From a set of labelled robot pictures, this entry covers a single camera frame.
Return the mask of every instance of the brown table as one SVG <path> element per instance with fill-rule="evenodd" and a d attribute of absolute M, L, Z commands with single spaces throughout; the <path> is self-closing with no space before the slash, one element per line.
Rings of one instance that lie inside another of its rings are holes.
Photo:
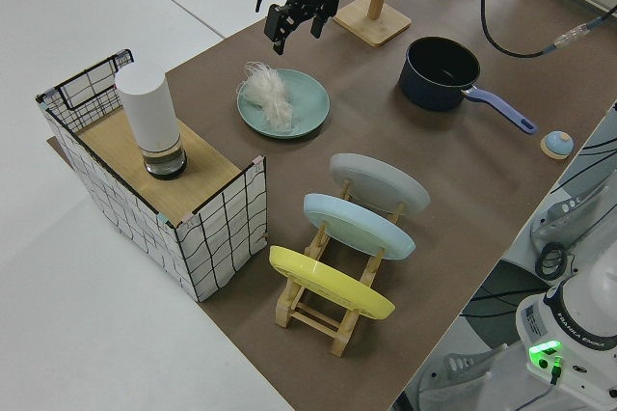
<path fill-rule="evenodd" d="M 396 310 L 383 321 L 361 319 L 343 358 L 330 354 L 328 337 L 303 324 L 275 325 L 284 279 L 268 264 L 267 251 L 201 304 L 298 410 L 386 410 L 564 170 L 566 162 L 541 152 L 542 136 L 562 129 L 580 146 L 617 94 L 612 23 L 549 56 L 517 60 L 484 39 L 479 0 L 386 1 L 413 23 L 381 48 L 332 22 L 316 40 L 305 24 L 280 57 L 257 23 L 168 74 L 178 116 L 200 136 L 236 165 L 266 155 L 270 244 L 299 251 L 309 244 L 315 229 L 303 215 L 303 197 L 337 192 L 328 172 L 337 152 L 388 162 L 432 197 L 421 215 L 399 221 L 416 251 L 405 261 L 385 261 L 374 283 Z M 520 52 L 543 48 L 597 14 L 577 0 L 488 0 L 487 6 L 497 41 Z M 470 48 L 482 66 L 478 86 L 515 105 L 539 133 L 522 134 L 484 104 L 464 101 L 432 113 L 410 103 L 397 87 L 405 50 L 429 35 Z M 319 80 L 332 104 L 323 126 L 294 141 L 246 126 L 235 92 L 249 61 Z M 357 275 L 365 264 L 340 245 L 324 261 Z"/>

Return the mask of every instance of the wooden base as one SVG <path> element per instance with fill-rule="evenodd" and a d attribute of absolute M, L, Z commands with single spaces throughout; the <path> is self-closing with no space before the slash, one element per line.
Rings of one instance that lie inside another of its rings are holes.
<path fill-rule="evenodd" d="M 350 199 L 348 191 L 349 182 L 345 181 L 340 196 L 346 201 Z M 401 204 L 401 206 L 388 217 L 391 223 L 396 223 L 398 221 L 403 207 L 404 206 Z M 305 255 L 312 259 L 320 260 L 329 241 L 330 237 L 326 234 L 326 225 L 323 224 L 319 227 L 310 245 L 305 249 Z M 382 249 L 376 256 L 368 259 L 366 267 L 360 277 L 360 282 L 365 286 L 372 286 L 384 253 L 385 251 Z M 359 312 L 356 310 L 346 310 L 342 321 L 336 321 L 302 303 L 301 299 L 304 292 L 305 288 L 303 286 L 293 282 L 291 279 L 287 279 L 285 289 L 277 301 L 275 322 L 280 325 L 280 327 L 287 327 L 292 317 L 304 322 L 310 327 L 332 337 L 333 342 L 330 352 L 335 356 L 341 357 L 347 343 L 349 343 L 354 333 L 356 323 L 360 318 Z"/>
<path fill-rule="evenodd" d="M 371 0 L 356 0 L 338 10 L 334 21 L 373 47 L 381 46 L 409 28 L 412 21 L 396 9 L 383 5 L 375 19 L 368 16 Z"/>
<path fill-rule="evenodd" d="M 170 180 L 156 179 L 146 171 L 141 151 L 122 109 L 116 109 L 77 133 L 90 149 L 174 226 L 240 173 L 235 165 L 193 130 L 182 122 L 178 123 L 187 165 L 178 178 Z"/>

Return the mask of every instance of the black saucepan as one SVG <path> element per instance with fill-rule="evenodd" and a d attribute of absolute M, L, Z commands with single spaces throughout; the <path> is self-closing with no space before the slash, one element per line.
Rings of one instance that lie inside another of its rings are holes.
<path fill-rule="evenodd" d="M 407 49 L 399 85 L 411 102 L 425 109 L 450 110 L 467 98 L 489 104 L 521 131 L 535 133 L 536 125 L 505 100 L 473 86 L 479 75 L 478 60 L 468 49 L 446 38 L 426 37 Z"/>

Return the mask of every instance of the plate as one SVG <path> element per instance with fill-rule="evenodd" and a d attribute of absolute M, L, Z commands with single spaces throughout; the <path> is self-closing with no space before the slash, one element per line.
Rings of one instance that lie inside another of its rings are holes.
<path fill-rule="evenodd" d="M 394 311 L 392 302 L 381 293 L 306 255 L 273 245 L 270 264 L 283 276 L 347 310 L 373 319 L 384 319 Z"/>
<path fill-rule="evenodd" d="M 313 226 L 325 223 L 327 235 L 373 257 L 384 249 L 384 260 L 403 260 L 416 248 L 407 233 L 383 216 L 338 197 L 307 194 L 304 210 Z"/>
<path fill-rule="evenodd" d="M 263 111 L 244 98 L 244 85 L 238 92 L 238 111 L 240 116 L 255 131 L 272 138 L 298 138 L 309 134 L 326 120 L 330 111 L 328 93 L 313 77 L 298 70 L 278 68 L 277 72 L 289 93 L 289 103 L 293 108 L 291 131 L 280 132 L 266 122 Z"/>
<path fill-rule="evenodd" d="M 415 179 L 388 163 L 365 155 L 333 155 L 330 173 L 341 187 L 349 180 L 349 194 L 355 200 L 386 213 L 394 213 L 398 205 L 403 204 L 401 215 L 416 215 L 431 202 L 426 189 Z"/>

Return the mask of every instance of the wooden stand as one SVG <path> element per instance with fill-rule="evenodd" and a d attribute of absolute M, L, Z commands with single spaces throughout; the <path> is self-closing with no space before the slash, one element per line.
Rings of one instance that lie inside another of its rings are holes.
<path fill-rule="evenodd" d="M 345 182 L 345 186 L 341 193 L 341 198 L 348 201 L 350 199 L 349 182 Z M 401 205 L 394 213 L 389 216 L 391 223 L 396 223 L 400 213 L 403 212 Z M 326 225 L 322 224 L 317 230 L 317 234 L 311 241 L 310 245 L 305 249 L 304 255 L 315 260 L 320 260 L 326 246 L 330 241 L 330 237 L 326 234 Z M 382 257 L 385 250 L 382 249 L 376 256 L 370 257 L 360 277 L 360 282 L 365 286 L 371 287 L 382 262 Z M 280 327 L 287 327 L 292 317 L 304 322 L 310 327 L 333 338 L 331 353 L 340 357 L 345 351 L 345 347 L 351 339 L 356 323 L 360 317 L 357 310 L 346 310 L 342 321 L 336 321 L 331 317 L 318 312 L 314 308 L 301 302 L 301 298 L 305 292 L 305 288 L 291 279 L 287 279 L 285 289 L 282 291 L 275 313 L 275 321 Z"/>
<path fill-rule="evenodd" d="M 356 0 L 338 11 L 335 22 L 371 46 L 381 46 L 407 30 L 412 23 L 384 1 Z"/>

